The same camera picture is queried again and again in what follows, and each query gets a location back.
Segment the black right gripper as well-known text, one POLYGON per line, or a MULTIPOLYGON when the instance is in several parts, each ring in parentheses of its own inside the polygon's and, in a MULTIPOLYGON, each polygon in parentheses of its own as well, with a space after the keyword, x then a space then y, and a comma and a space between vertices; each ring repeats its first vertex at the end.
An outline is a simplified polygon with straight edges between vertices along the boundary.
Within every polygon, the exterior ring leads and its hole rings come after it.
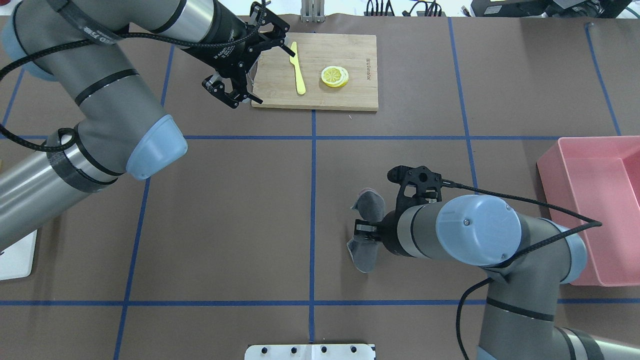
POLYGON ((354 239, 359 245, 382 245, 396 256, 401 255, 401 246, 397 235, 398 219, 395 212, 389 212, 380 221, 356 219, 354 239))

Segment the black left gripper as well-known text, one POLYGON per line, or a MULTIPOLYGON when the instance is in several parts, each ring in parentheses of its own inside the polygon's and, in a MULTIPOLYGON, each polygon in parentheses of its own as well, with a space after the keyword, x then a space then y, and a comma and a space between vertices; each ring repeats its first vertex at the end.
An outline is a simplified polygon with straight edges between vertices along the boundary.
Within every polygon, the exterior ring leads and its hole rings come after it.
POLYGON ((211 40, 226 46, 205 49, 202 62, 213 68, 214 73, 202 80, 202 87, 231 109, 237 109, 240 103, 261 104, 262 99, 249 90, 249 73, 260 55, 272 48, 295 56, 287 38, 290 25, 268 9, 267 2, 255 1, 247 22, 219 5, 213 29, 211 40))

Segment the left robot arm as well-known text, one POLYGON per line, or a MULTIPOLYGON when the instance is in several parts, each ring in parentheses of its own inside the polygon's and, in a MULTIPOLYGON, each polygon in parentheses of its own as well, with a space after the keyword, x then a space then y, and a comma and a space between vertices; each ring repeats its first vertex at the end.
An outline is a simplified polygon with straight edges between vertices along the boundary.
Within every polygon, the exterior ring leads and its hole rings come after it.
POLYGON ((145 180, 185 155, 188 144, 119 46, 145 38, 175 45, 213 68, 202 86, 231 109, 262 103, 248 88, 259 55, 274 47, 294 55, 290 24, 253 2, 244 21, 217 0, 23 0, 2 30, 17 68, 58 82, 84 120, 33 143, 1 175, 1 249, 5 250, 123 174, 145 180))

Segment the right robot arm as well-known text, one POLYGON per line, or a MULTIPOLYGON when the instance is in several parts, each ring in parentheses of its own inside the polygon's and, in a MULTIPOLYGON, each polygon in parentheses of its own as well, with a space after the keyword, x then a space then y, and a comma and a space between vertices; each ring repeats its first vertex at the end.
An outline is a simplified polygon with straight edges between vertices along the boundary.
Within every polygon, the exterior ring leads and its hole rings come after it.
POLYGON ((502 198, 466 194, 386 213, 384 199, 364 189, 360 219, 347 248, 363 273, 384 246, 398 256, 457 261, 487 274, 478 360, 637 360, 639 347, 555 323, 560 285, 586 268, 578 234, 550 219, 519 214, 502 198))

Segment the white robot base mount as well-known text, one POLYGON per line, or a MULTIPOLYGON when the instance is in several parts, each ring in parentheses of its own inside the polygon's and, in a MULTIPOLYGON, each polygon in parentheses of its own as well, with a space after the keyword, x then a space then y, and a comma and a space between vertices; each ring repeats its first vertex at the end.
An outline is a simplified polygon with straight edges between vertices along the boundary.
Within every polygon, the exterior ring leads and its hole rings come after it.
POLYGON ((255 344, 245 360, 376 360, 374 344, 255 344))

